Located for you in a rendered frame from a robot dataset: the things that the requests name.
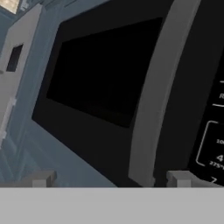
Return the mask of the black microwave door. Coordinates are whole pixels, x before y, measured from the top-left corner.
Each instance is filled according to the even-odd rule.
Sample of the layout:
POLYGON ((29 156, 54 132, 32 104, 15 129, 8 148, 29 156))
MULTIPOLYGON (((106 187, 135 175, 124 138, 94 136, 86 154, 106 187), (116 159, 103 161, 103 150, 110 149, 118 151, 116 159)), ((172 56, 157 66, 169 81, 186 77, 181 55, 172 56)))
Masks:
POLYGON ((109 0, 59 24, 32 119, 119 187, 137 107, 174 0, 109 0))

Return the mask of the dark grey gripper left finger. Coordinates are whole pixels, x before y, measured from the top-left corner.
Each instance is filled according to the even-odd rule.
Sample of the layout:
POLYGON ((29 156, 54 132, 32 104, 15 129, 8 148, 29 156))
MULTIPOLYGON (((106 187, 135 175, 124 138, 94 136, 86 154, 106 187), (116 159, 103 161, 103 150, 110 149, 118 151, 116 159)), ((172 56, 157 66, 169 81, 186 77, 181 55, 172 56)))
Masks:
POLYGON ((35 171, 34 173, 16 181, 15 187, 52 187, 57 178, 56 171, 35 171))

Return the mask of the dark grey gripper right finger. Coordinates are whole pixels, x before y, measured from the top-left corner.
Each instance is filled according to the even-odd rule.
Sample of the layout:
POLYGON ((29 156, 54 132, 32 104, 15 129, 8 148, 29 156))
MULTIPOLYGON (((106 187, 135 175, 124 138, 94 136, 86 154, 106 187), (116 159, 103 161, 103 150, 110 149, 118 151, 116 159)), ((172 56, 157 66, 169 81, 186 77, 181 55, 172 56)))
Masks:
POLYGON ((189 171, 168 171, 167 187, 217 187, 215 183, 197 178, 189 171))

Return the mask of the black microwave oven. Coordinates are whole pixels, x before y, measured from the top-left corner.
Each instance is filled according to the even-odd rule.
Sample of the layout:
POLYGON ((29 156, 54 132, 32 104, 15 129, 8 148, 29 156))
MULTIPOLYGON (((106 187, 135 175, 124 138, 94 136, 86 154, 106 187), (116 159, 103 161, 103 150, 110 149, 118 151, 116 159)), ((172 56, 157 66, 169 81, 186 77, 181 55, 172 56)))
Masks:
POLYGON ((154 186, 164 186, 170 170, 194 167, 223 52, 224 0, 201 0, 164 112, 153 170, 154 186))

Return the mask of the grey fridge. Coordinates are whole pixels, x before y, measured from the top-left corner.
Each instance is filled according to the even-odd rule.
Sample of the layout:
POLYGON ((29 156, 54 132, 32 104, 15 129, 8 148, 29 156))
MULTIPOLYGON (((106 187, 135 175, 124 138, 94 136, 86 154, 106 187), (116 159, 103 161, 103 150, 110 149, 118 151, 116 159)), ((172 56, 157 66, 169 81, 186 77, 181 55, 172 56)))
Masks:
POLYGON ((16 98, 41 11, 37 3, 7 32, 0 56, 0 127, 9 99, 16 98))

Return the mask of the blue-grey cupboard run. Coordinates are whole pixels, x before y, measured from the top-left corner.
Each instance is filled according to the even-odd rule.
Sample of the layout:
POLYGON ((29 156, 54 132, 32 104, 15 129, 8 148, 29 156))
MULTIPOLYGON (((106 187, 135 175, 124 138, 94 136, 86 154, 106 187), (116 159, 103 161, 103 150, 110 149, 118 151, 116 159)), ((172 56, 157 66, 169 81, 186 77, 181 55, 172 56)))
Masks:
POLYGON ((0 152, 1 179, 20 180, 39 170, 58 174, 57 187, 112 187, 114 184, 32 120, 41 82, 60 22, 108 0, 33 0, 42 7, 0 152))

